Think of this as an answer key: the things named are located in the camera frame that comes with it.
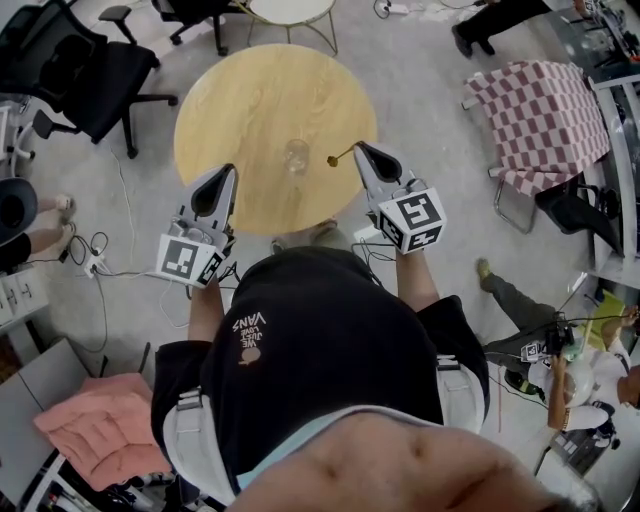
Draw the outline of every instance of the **hand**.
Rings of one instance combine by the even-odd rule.
[[[551,358],[551,371],[555,379],[564,377],[567,371],[567,360],[562,356],[553,356]]]
[[[583,18],[589,18],[591,16],[591,14],[589,14],[589,11],[587,11],[584,0],[573,0],[573,6],[576,8],[576,11],[578,11],[578,14],[580,14],[580,16],[582,16]]]
[[[630,308],[626,308],[624,313],[622,313],[622,318],[620,319],[620,324],[622,327],[631,327],[638,317],[640,316],[640,312],[638,311],[638,306],[632,306]]]

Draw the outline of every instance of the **black hat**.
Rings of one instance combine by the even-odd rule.
[[[0,245],[6,244],[31,225],[38,215],[38,196],[27,180],[0,180]]]

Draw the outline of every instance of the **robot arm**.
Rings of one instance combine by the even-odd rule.
[[[416,178],[402,156],[383,144],[358,142],[353,152],[375,227],[402,254],[438,242],[447,217],[436,190]]]
[[[209,284],[235,241],[229,217],[237,183],[235,167],[226,164],[184,190],[169,233],[160,239],[156,274],[197,288]]]

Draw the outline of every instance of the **pink towel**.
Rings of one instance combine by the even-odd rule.
[[[34,423],[96,491],[170,471],[151,433],[152,393],[140,374],[85,380]]]

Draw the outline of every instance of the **black mesh chair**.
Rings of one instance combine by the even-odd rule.
[[[230,5],[231,0],[151,0],[151,4],[160,13],[162,21],[182,23],[182,27],[169,36],[174,46],[182,44],[180,34],[212,18],[218,55],[229,54],[229,48],[222,46],[220,16],[243,14],[238,7]]]
[[[34,129],[48,138],[53,131],[84,132],[97,144],[122,120],[129,158],[133,145],[129,106],[178,98],[167,94],[138,94],[160,61],[138,46],[125,25],[128,7],[111,7],[100,16],[114,22],[130,43],[109,42],[82,25],[62,0],[25,6],[0,33],[0,92],[36,96],[75,126],[53,123],[42,111]]]
[[[588,229],[602,238],[616,253],[622,255],[620,239],[611,226],[610,218],[614,215],[605,215],[578,196],[578,189],[589,188],[581,185],[579,179],[580,175],[562,185],[536,194],[536,205],[564,234],[572,235]]]

